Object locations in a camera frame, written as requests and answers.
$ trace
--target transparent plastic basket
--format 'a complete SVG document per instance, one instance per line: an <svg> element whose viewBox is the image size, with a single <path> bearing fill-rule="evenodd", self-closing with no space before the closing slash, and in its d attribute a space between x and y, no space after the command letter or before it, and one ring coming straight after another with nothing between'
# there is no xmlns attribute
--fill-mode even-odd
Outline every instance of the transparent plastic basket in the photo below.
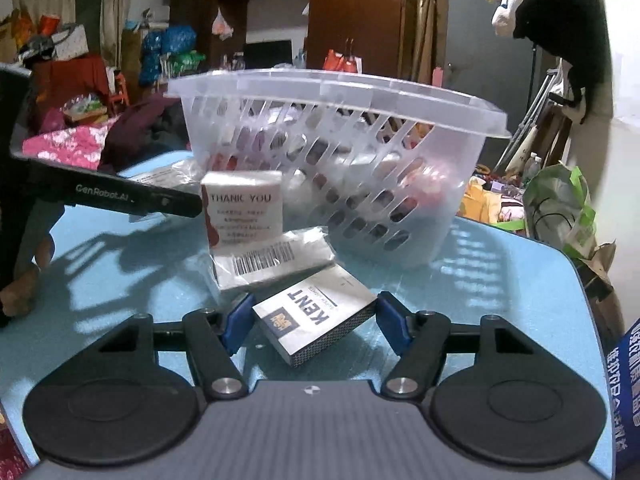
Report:
<svg viewBox="0 0 640 480"><path fill-rule="evenodd" d="M411 267L433 259L484 139L506 115L482 99L376 76L210 72L169 81L191 147L214 170L280 170L287 228Z"/></svg>

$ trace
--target barcode label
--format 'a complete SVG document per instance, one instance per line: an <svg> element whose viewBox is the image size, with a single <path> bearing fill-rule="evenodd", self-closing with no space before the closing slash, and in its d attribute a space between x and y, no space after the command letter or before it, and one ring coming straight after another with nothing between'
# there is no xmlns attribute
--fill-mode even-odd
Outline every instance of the barcode label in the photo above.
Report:
<svg viewBox="0 0 640 480"><path fill-rule="evenodd" d="M275 245L234 257L234 272L236 276L242 276L249 272L269 269L293 260L295 260L295 256L289 242L278 242Z"/></svg>

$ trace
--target round black pad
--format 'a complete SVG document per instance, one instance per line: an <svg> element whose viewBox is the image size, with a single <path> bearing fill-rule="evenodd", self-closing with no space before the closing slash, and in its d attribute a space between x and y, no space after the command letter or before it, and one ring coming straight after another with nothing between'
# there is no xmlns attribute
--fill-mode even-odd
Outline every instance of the round black pad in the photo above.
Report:
<svg viewBox="0 0 640 480"><path fill-rule="evenodd" d="M453 446L494 463L533 467L587 460L606 418L599 394L582 378L515 355L445 379L430 413Z"/></svg>
<svg viewBox="0 0 640 480"><path fill-rule="evenodd" d="M44 380L27 396L24 425L41 457L78 466L119 466L168 449L194 426L196 394L161 367L134 376Z"/></svg>

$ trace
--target light blue table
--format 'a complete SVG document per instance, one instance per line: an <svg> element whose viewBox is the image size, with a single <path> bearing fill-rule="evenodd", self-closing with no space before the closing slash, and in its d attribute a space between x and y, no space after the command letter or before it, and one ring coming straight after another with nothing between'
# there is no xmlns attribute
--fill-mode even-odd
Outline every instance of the light blue table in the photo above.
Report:
<svg viewBox="0 0 640 480"><path fill-rule="evenodd" d="M127 174L185 155L163 155ZM132 314L149 312L161 322L214 306L198 272L207 251L202 218L173 230L158 223L130 223L127 215L78 206L68 208L53 229L56 257L42 275L34 312L0 334L0 401L31 463L38 458L22 424L22 404L41 378ZM609 406L594 323L575 270L558 251L463 219L454 221L429 267L389 269L337 251L346 269L373 292L389 290L412 310L437 310L458 323L478 323L484 314L505 317L584 376ZM378 388L397 357L372 318L296 370L256 329L234 361L250 384L261 377L366 378ZM183 354L162 354L160 362L190 378ZM471 355L452 355L443 377L471 363ZM591 463L611 478L610 422Z"/></svg>

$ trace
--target hanging clothes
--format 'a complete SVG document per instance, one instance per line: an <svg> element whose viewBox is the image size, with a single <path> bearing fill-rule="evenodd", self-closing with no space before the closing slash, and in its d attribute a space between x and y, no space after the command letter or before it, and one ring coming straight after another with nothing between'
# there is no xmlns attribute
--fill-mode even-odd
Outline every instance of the hanging clothes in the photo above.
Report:
<svg viewBox="0 0 640 480"><path fill-rule="evenodd" d="M579 107L585 90L586 113L593 89L604 80L607 29L600 0L502 0L492 20L496 33L529 38L571 64L567 79Z"/></svg>

